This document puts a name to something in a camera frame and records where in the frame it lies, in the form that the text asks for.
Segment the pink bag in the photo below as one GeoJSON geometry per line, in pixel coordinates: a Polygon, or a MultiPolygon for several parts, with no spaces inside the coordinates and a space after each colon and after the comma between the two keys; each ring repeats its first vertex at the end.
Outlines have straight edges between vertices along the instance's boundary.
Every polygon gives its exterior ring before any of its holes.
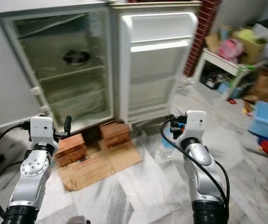
{"type": "Polygon", "coordinates": [[[236,39],[222,41],[218,47],[218,55],[230,62],[238,63],[238,57],[243,53],[243,44],[236,39]]]}

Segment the refrigerator door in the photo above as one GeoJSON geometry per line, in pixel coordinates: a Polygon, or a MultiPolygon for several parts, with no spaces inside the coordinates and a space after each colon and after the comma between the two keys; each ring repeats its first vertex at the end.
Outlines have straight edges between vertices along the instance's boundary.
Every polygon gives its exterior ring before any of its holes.
{"type": "Polygon", "coordinates": [[[196,28],[193,12],[120,14],[119,117],[126,123],[169,114],[196,28]]]}

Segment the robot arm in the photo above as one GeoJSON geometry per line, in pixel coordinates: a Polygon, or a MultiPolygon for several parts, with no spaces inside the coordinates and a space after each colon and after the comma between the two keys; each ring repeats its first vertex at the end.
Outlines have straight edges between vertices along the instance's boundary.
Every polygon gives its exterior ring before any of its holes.
{"type": "Polygon", "coordinates": [[[187,111],[178,123],[173,123],[174,127],[179,123],[185,123],[182,134],[178,135],[177,133],[177,136],[174,135],[174,139],[176,139],[177,147],[184,154],[184,169],[189,177],[194,224],[226,224],[228,220],[228,199],[224,201],[217,185],[203,171],[205,169],[222,188],[221,179],[216,171],[216,162],[207,148],[201,144],[206,119],[206,112],[187,111]]]}
{"type": "Polygon", "coordinates": [[[71,117],[64,133],[55,133],[53,119],[33,117],[30,120],[31,152],[20,167],[20,178],[10,198],[2,224],[34,224],[45,194],[45,184],[51,174],[52,155],[58,149],[58,138],[68,137],[71,117]]]}

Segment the flattened cardboard box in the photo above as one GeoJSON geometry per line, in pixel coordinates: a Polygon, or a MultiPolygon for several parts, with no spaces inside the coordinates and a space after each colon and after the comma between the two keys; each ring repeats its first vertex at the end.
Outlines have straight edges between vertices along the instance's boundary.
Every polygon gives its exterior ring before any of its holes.
{"type": "Polygon", "coordinates": [[[80,190],[142,161],[130,141],[107,148],[101,140],[88,147],[87,154],[86,160],[58,169],[66,190],[80,190]]]}

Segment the blue container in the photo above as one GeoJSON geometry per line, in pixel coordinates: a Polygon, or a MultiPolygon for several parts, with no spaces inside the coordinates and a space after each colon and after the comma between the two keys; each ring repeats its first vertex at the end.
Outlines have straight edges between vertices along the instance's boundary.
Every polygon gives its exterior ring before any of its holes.
{"type": "Polygon", "coordinates": [[[268,103],[258,101],[254,109],[254,119],[248,130],[254,134],[268,138],[268,103]]]}
{"type": "MultiPolygon", "coordinates": [[[[229,82],[228,82],[228,81],[224,81],[223,83],[221,83],[221,84],[219,85],[217,91],[220,92],[220,93],[224,93],[224,92],[227,91],[228,89],[229,89],[229,82]]],[[[232,99],[240,98],[241,95],[242,95],[242,92],[243,92],[243,90],[242,90],[240,87],[236,87],[236,88],[233,90],[233,92],[232,92],[230,98],[232,98],[232,99]]]]}

